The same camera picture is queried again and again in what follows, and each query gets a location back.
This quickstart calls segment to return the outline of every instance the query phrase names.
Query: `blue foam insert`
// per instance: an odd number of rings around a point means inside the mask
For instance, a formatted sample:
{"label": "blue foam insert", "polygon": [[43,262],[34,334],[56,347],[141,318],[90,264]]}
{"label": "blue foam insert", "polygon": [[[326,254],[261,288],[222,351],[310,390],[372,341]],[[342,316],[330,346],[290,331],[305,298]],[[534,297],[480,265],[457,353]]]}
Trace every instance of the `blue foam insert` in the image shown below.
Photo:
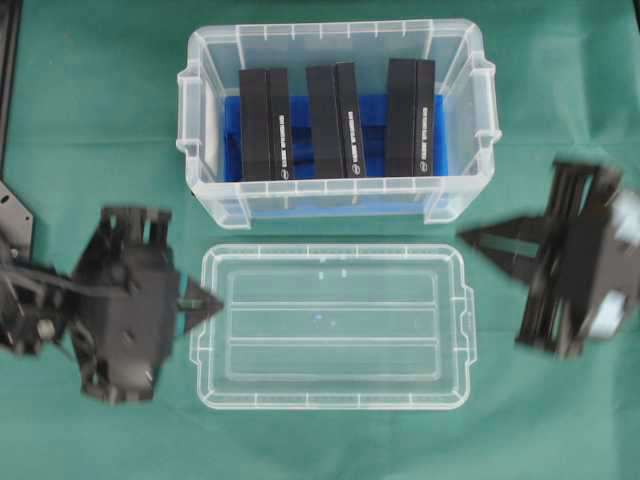
{"label": "blue foam insert", "polygon": [[[445,176],[447,144],[445,139],[442,95],[436,95],[434,127],[435,174]],[[387,121],[387,96],[360,96],[360,123],[368,177],[384,176],[384,135]],[[309,97],[291,97],[291,132],[293,137],[294,173],[296,179],[315,178]],[[224,181],[242,180],[242,137],[240,128],[240,97],[227,97],[224,107]]]}

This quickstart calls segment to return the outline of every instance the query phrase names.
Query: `green cloth surface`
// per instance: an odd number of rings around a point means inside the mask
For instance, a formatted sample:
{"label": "green cloth surface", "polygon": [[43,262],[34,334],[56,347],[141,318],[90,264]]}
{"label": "green cloth surface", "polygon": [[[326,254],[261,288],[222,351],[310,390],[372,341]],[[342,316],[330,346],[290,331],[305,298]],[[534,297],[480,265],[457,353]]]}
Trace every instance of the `green cloth surface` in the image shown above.
{"label": "green cloth surface", "polygon": [[[204,25],[464,17],[496,64],[496,174],[452,225],[418,217],[218,228],[175,148],[176,74]],[[450,412],[214,411],[180,339],[150,404],[79,392],[74,363],[0,353],[0,477],[637,479],[640,332],[630,319],[577,361],[516,348],[526,291],[454,238],[543,209],[559,156],[640,188],[640,36],[630,0],[25,0],[5,181],[37,218],[35,258],[70,271],[105,203],[170,208],[178,268],[223,242],[448,243],[475,290],[471,397]]]}

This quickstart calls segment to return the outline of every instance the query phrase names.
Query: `transparent container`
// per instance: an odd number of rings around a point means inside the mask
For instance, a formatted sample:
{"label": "transparent container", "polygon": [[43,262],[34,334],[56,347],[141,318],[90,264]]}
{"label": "transparent container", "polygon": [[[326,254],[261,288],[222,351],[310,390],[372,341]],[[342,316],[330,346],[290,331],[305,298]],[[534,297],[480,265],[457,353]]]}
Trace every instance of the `transparent container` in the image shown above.
{"label": "transparent container", "polygon": [[453,409],[471,392],[473,290],[447,245],[220,245],[224,310],[191,335],[216,409]]}
{"label": "transparent container", "polygon": [[[305,67],[353,61],[360,95],[386,92],[392,57],[436,61],[444,97],[448,176],[224,182],[224,105],[238,95],[238,70],[286,67],[291,95],[306,95]],[[491,180],[501,137],[495,66],[468,20],[407,20],[204,27],[189,39],[178,75],[178,138],[189,188],[216,223],[251,228],[256,218],[422,215],[457,218]]]}

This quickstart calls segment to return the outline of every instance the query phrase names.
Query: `clear plastic lid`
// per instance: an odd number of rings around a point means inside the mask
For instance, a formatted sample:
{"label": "clear plastic lid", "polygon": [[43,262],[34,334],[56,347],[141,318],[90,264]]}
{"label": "clear plastic lid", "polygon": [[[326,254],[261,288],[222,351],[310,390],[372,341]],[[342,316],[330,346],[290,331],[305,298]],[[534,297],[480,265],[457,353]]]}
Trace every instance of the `clear plastic lid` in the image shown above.
{"label": "clear plastic lid", "polygon": [[452,409],[476,360],[473,290],[447,245],[220,245],[225,302],[193,331],[211,408]]}

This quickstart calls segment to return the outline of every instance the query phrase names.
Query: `black box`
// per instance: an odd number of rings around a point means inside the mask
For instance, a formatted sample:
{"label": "black box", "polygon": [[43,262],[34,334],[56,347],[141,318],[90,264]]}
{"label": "black box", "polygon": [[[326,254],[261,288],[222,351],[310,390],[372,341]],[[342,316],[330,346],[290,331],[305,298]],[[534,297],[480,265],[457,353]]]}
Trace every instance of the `black box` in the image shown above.
{"label": "black box", "polygon": [[436,77],[433,60],[416,62],[416,127],[413,175],[415,177],[434,174],[433,163],[433,125],[435,109],[433,108]]}
{"label": "black box", "polygon": [[240,104],[243,180],[292,180],[287,70],[240,70]]}
{"label": "black box", "polygon": [[240,70],[242,179],[271,179],[269,80],[265,69]]}
{"label": "black box", "polygon": [[343,178],[344,158],[334,65],[307,68],[316,178]]}
{"label": "black box", "polygon": [[435,63],[389,60],[385,175],[433,175]]}
{"label": "black box", "polygon": [[335,67],[338,90],[338,111],[342,130],[342,150],[345,175],[349,178],[367,176],[362,147],[360,105],[353,63],[338,63]]}
{"label": "black box", "polygon": [[271,108],[271,179],[293,180],[293,154],[291,137],[291,107],[289,82],[285,68],[269,70]]}

